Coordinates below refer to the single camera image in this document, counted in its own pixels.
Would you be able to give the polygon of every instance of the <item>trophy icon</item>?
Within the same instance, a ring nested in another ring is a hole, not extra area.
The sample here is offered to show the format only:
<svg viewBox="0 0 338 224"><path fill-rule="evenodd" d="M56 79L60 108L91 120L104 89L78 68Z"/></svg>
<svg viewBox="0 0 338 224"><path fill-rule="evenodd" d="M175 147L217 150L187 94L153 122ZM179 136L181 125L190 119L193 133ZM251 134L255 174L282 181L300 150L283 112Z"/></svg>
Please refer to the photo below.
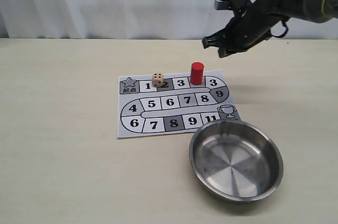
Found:
<svg viewBox="0 0 338 224"><path fill-rule="evenodd" d="M231 105L231 104L222 105L222 106L218 107L217 110L219 112L227 114L226 118L234 118L234 115L232 113L237 111L236 107L234 105Z"/></svg>

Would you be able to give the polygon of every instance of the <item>star icon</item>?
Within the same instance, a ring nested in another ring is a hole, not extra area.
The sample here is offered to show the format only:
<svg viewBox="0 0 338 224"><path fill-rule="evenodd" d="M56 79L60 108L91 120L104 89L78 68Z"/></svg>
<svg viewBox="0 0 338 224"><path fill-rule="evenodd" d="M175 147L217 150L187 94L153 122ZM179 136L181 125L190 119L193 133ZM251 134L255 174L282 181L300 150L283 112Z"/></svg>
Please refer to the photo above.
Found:
<svg viewBox="0 0 338 224"><path fill-rule="evenodd" d="M137 80L133 80L131 77L128 77L126 80L123 80L122 83L127 87L135 87Z"/></svg>

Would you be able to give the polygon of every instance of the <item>robotic arm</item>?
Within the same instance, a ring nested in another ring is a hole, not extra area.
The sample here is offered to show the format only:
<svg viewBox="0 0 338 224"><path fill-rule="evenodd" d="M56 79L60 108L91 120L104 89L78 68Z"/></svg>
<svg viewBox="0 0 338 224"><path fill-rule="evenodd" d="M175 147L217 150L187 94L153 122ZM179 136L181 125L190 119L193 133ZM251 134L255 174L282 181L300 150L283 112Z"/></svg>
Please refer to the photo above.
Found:
<svg viewBox="0 0 338 224"><path fill-rule="evenodd" d="M203 38L203 47L219 48L220 58L246 52L274 35L271 28L281 22L285 32L287 21L297 18L309 22L324 23L338 18L338 0L215 0L216 10L231 10L234 17L226 27Z"/></svg>

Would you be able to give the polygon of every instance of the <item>number 7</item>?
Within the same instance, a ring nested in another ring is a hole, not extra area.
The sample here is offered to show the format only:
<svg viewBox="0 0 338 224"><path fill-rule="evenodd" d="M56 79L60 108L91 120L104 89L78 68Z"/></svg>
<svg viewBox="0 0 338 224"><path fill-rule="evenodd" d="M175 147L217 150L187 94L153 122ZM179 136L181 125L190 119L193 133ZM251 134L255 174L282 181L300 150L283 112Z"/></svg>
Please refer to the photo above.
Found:
<svg viewBox="0 0 338 224"><path fill-rule="evenodd" d="M152 129L156 129L157 121L150 122L151 125L153 125Z"/></svg>
<svg viewBox="0 0 338 224"><path fill-rule="evenodd" d="M186 97L184 97L184 99L186 99L186 103L188 104L189 102L190 102L190 96L186 96Z"/></svg>

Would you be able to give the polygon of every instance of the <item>dice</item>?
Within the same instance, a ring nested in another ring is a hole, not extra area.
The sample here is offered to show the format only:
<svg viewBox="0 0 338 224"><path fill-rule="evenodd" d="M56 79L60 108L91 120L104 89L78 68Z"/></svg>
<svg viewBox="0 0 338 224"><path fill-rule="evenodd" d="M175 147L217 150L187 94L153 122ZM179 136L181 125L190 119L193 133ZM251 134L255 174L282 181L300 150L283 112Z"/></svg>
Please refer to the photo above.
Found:
<svg viewBox="0 0 338 224"><path fill-rule="evenodd" d="M163 74L162 73L153 74L153 86L156 88L160 88L161 86L163 86Z"/></svg>

